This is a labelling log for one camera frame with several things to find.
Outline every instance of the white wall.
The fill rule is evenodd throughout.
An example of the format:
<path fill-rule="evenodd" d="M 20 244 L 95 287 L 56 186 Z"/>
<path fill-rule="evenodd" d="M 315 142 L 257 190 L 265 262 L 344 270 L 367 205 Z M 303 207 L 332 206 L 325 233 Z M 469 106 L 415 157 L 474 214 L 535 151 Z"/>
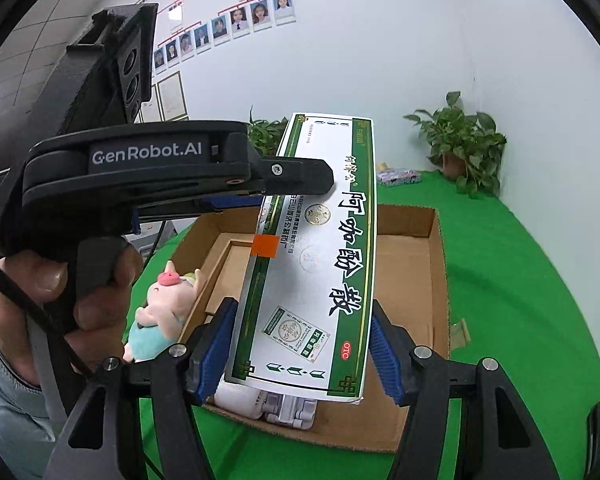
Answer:
<path fill-rule="evenodd" d="M 137 0 L 104 0 L 108 5 Z M 157 1 L 161 6 L 173 0 Z M 379 162 L 426 168 L 424 145 L 404 114 L 470 101 L 457 0 L 295 0 L 298 21 L 194 56 L 180 70 L 192 119 L 275 120 L 294 111 L 374 118 Z M 184 25 L 210 20 L 237 0 L 184 0 Z M 170 36 L 158 16 L 156 44 Z"/>
<path fill-rule="evenodd" d="M 468 0 L 479 107 L 507 135 L 502 201 L 600 354 L 600 47 L 562 0 Z"/>

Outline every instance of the ceiling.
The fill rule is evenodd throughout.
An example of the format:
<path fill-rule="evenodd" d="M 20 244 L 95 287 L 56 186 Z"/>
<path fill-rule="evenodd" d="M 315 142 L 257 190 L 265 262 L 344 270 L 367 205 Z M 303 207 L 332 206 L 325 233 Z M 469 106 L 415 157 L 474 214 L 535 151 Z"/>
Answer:
<path fill-rule="evenodd" d="M 31 107 L 100 0 L 38 0 L 0 48 L 0 115 Z"/>

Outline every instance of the plush toy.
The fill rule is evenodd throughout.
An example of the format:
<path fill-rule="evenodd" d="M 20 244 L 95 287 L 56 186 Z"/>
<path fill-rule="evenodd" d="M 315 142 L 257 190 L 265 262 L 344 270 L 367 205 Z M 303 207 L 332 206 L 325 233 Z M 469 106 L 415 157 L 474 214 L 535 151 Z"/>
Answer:
<path fill-rule="evenodd" d="M 123 359 L 147 361 L 177 342 L 204 284 L 200 269 L 181 276 L 168 261 L 158 281 L 149 287 L 146 305 L 136 310 Z"/>

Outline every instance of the pink pig snout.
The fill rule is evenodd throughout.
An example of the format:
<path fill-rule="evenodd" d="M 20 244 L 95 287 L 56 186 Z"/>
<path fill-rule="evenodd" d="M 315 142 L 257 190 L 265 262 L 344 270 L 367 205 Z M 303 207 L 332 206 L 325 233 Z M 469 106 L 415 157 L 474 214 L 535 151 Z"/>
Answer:
<path fill-rule="evenodd" d="M 177 285 L 182 280 L 177 272 L 161 272 L 158 274 L 158 284 L 163 286 Z"/>

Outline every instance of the white and green box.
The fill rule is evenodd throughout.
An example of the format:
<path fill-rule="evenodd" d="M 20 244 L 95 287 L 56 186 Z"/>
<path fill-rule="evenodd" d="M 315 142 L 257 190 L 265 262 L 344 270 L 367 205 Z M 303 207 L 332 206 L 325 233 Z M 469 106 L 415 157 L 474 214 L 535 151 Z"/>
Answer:
<path fill-rule="evenodd" d="M 275 258 L 251 256 L 225 380 L 318 400 L 362 398 L 376 259 L 370 119 L 294 114 L 278 155 L 323 158 L 323 196 L 267 197 L 258 234 Z"/>

